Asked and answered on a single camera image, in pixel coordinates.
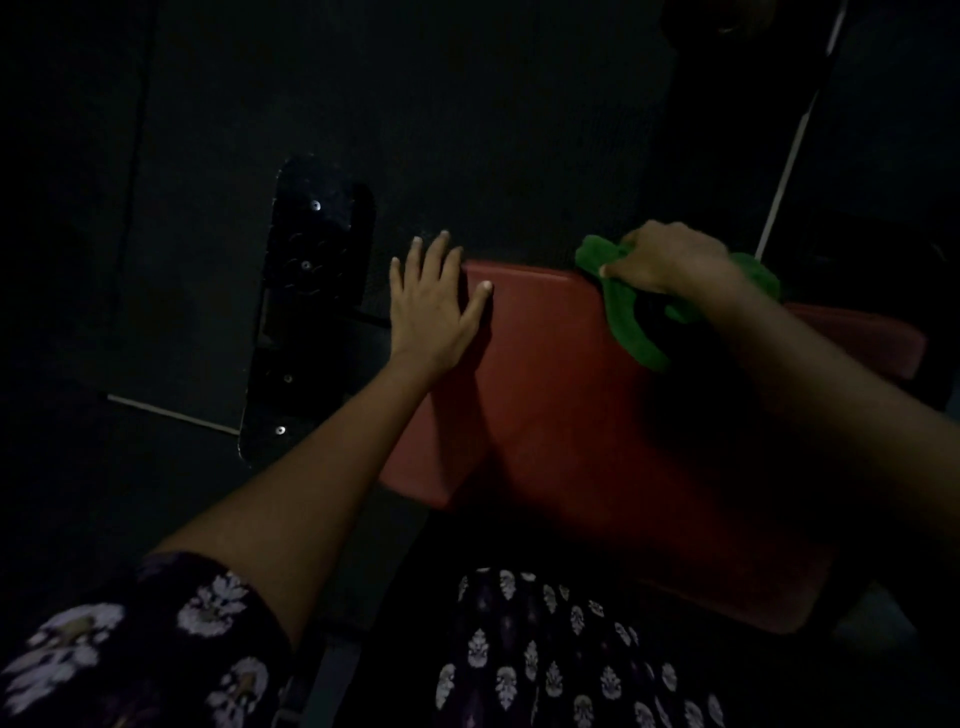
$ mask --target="black metal plate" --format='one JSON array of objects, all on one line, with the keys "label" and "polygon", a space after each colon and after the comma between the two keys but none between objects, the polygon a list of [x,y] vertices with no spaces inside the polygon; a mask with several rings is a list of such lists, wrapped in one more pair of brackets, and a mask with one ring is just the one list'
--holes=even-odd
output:
[{"label": "black metal plate", "polygon": [[280,170],[264,261],[240,454],[276,460],[390,355],[388,322],[358,314],[374,221],[362,184],[314,157]]}]

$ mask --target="black floral print fabric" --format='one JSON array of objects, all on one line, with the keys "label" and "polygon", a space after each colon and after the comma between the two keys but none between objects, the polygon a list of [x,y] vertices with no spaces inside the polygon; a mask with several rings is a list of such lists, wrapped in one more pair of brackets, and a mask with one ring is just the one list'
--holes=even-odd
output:
[{"label": "black floral print fabric", "polygon": [[435,726],[727,725],[715,693],[588,594],[481,568],[455,598]]},{"label": "black floral print fabric", "polygon": [[190,553],[44,621],[0,673],[10,725],[268,726],[291,649],[236,574]]}]

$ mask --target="sleeve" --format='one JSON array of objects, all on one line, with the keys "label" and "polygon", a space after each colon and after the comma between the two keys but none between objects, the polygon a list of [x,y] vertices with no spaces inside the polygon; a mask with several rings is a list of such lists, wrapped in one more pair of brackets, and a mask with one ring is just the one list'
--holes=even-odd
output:
[{"label": "sleeve", "polygon": [[154,554],[37,628],[0,673],[0,724],[268,726],[291,662],[250,585]]}]

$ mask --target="forearm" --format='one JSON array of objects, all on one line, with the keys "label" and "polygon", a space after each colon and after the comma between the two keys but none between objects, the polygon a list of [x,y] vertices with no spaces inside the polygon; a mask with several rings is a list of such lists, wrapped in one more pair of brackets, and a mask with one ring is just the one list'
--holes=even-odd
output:
[{"label": "forearm", "polygon": [[846,464],[871,495],[960,553],[960,427],[867,370],[732,267],[694,281],[685,294],[770,411]]},{"label": "forearm", "polygon": [[430,384],[422,368],[389,364],[287,455],[157,550],[194,551],[235,571],[296,643],[365,494]]}]

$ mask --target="floor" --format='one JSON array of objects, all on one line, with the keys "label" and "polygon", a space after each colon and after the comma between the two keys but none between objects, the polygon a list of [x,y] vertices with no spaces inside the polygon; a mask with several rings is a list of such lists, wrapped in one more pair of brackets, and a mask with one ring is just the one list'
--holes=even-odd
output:
[{"label": "floor", "polygon": [[[554,267],[571,264],[584,234],[652,216],[751,250],[804,106],[791,84],[803,79],[711,74],[678,58],[660,5],[18,8],[2,151],[0,653],[250,476],[229,435],[104,394],[237,427],[276,170],[289,156],[321,155],[371,186],[362,307],[374,315],[385,311],[386,261],[440,227],[475,256]],[[953,264],[958,25],[943,0],[851,4],[784,219],[828,209],[903,226]],[[775,229],[772,260],[791,239]],[[806,270],[791,245],[787,278]],[[876,288],[892,286],[881,276]],[[416,504],[371,495],[322,599],[342,628],[330,643],[342,666],[322,666],[337,680],[308,703],[311,724],[332,715],[356,659],[349,636],[372,623],[424,519]],[[857,623],[873,624],[873,637],[911,639],[887,607],[870,614]]]}]

